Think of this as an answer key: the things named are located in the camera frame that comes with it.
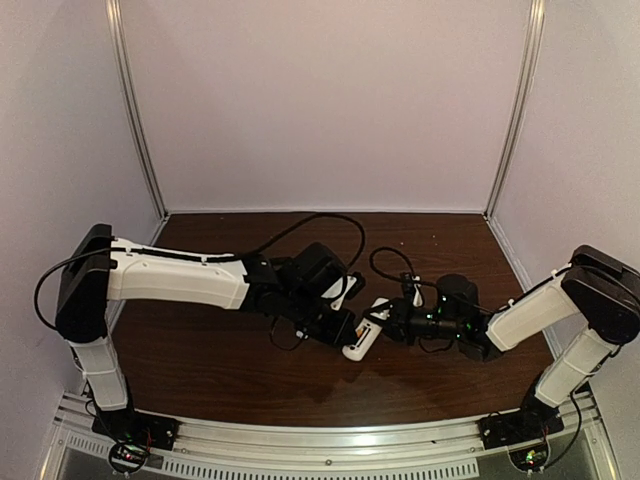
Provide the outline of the white remote control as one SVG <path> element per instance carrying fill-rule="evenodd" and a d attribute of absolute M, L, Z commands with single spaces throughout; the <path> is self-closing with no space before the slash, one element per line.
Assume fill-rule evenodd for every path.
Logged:
<path fill-rule="evenodd" d="M 363 317 L 359 325 L 356 327 L 356 330 L 359 327 L 362 327 Z M 374 344 L 378 336 L 366 336 L 361 339 L 357 338 L 354 344 L 347 345 L 342 348 L 343 356 L 353 362 L 361 361 L 365 357 L 365 355 L 368 353 L 368 351 L 370 350 L 371 346 Z"/>

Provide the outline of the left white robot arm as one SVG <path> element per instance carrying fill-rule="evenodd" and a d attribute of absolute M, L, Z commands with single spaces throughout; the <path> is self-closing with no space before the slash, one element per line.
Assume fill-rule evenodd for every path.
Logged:
<path fill-rule="evenodd" d="M 362 276 L 315 242 L 294 257 L 262 252 L 198 254 L 136 244 L 91 227 L 73 255 L 53 266 L 60 283 L 49 328 L 70 346 L 93 394 L 100 426 L 116 436 L 142 429 L 106 321 L 111 301 L 158 300 L 203 304 L 290 321 L 305 339 L 342 348 L 357 340 L 345 300 Z"/>

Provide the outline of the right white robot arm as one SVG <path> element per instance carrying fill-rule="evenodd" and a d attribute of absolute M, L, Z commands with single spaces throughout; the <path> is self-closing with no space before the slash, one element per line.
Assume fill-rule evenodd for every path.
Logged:
<path fill-rule="evenodd" d="M 413 272 L 397 279 L 402 296 L 380 298 L 363 313 L 356 341 L 344 348 L 359 361 L 379 335 L 395 342 L 446 340 L 462 353 L 490 361 L 566 318 L 587 322 L 559 357 L 530 386 L 515 414 L 521 425 L 543 429 L 600 366 L 639 335 L 639 273 L 589 245 L 578 247 L 568 264 L 496 310 L 481 307 L 478 287 L 448 274 L 431 283 L 437 293 L 426 307 L 425 281 Z"/>

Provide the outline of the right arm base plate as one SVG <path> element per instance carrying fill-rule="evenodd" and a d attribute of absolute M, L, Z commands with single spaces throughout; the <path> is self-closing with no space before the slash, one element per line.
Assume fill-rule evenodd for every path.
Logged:
<path fill-rule="evenodd" d="M 512 412 L 493 412 L 477 421 L 485 450 L 544 440 L 549 434 L 564 430 L 557 410 L 543 419 L 536 412 L 522 409 Z"/>

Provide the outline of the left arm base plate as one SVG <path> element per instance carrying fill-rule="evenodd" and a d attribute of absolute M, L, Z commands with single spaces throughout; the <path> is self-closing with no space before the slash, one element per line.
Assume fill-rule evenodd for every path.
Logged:
<path fill-rule="evenodd" d="M 99 411 L 92 431 L 143 447 L 171 451 L 179 428 L 172 417 L 141 413 L 135 410 Z"/>

